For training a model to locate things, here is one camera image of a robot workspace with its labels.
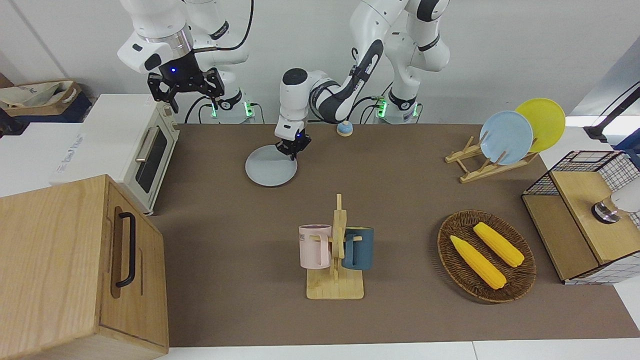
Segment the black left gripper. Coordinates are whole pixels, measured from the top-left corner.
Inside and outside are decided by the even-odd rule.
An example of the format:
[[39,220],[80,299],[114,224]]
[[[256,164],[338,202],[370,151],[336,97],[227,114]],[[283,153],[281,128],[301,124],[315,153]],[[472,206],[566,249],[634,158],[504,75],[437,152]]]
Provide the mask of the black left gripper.
[[311,137],[306,134],[305,131],[298,131],[293,140],[281,139],[281,141],[276,144],[276,148],[290,161],[295,161],[298,153],[302,152],[311,141]]

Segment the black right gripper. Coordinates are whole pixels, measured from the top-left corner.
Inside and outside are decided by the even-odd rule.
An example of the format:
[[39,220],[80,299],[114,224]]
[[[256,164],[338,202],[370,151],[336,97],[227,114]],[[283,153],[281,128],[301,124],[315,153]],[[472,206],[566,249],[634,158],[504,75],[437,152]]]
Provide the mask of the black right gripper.
[[194,91],[206,82],[204,95],[210,100],[224,95],[224,81],[218,69],[202,73],[194,50],[160,66],[161,74],[148,74],[148,87],[154,100],[170,105],[175,114],[179,112],[175,96],[178,92]]

